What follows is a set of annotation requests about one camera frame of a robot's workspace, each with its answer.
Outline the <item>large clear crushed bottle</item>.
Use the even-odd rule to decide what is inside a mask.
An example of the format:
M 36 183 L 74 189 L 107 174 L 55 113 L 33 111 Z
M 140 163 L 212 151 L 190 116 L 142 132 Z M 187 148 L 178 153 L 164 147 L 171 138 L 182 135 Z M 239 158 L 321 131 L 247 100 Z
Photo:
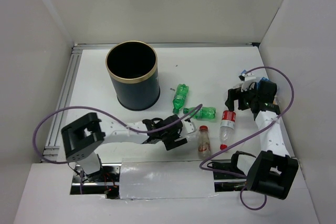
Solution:
M 188 146 L 195 147 L 198 144 L 198 133 L 197 132 L 186 134 L 183 137 L 187 140 Z

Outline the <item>green plastic bottle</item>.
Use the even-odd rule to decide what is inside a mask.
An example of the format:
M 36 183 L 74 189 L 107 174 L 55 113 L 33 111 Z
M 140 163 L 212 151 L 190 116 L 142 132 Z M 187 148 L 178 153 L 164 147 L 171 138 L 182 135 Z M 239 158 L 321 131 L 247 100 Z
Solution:
M 186 84 L 179 84 L 173 98 L 173 113 L 179 114 L 181 108 L 185 105 L 188 95 L 189 86 Z
M 216 109 L 203 106 L 199 111 L 190 114 L 190 117 L 197 120 L 214 120 L 216 118 Z

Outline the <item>red-label clear water bottle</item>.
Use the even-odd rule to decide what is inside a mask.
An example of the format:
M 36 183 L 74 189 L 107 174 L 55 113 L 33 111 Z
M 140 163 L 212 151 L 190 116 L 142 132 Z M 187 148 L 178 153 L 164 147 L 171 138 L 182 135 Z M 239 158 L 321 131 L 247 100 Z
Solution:
M 224 150 L 232 141 L 235 129 L 236 113 L 225 110 L 220 125 L 220 150 Z

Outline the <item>small red-capped milk bottle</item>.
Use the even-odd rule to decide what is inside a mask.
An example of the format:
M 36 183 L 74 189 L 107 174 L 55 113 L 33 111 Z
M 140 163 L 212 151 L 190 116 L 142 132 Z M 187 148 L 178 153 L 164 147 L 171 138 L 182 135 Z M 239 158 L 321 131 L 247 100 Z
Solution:
M 198 132 L 198 157 L 205 160 L 211 156 L 211 145 L 208 136 L 208 127 L 201 125 Z

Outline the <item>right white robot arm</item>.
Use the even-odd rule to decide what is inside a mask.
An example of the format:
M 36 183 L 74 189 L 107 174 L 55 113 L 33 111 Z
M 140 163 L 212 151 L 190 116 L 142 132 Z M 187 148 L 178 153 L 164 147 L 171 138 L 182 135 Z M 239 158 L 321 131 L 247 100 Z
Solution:
M 290 157 L 283 141 L 278 120 L 280 109 L 274 104 L 277 85 L 268 80 L 252 82 L 243 90 L 228 90 L 225 102 L 233 112 L 234 102 L 239 110 L 251 110 L 254 121 L 261 131 L 258 156 L 236 151 L 231 157 L 229 172 L 235 178 L 246 175 L 250 191 L 284 200 L 287 198 L 299 168 L 298 161 Z

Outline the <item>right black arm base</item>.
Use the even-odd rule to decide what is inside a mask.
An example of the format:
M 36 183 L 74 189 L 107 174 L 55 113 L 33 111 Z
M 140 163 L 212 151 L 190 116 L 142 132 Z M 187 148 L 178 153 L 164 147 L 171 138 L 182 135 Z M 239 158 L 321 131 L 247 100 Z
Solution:
M 230 162 L 209 162 L 207 168 L 227 170 L 232 172 Z M 231 174 L 213 172 L 215 192 L 240 191 L 245 186 L 246 180 Z

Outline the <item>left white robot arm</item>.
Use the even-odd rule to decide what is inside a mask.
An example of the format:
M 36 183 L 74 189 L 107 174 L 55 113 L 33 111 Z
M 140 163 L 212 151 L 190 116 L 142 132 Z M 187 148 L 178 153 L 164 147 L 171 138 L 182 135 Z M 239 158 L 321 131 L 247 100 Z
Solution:
M 82 168 L 84 177 L 89 182 L 99 181 L 104 173 L 101 158 L 95 150 L 103 144 L 134 143 L 156 144 L 162 142 L 167 151 L 187 143 L 187 135 L 196 128 L 190 120 L 179 121 L 173 114 L 165 120 L 161 118 L 144 119 L 130 123 L 130 131 L 119 123 L 102 122 L 96 113 L 90 112 L 61 129 L 66 161 L 75 162 Z

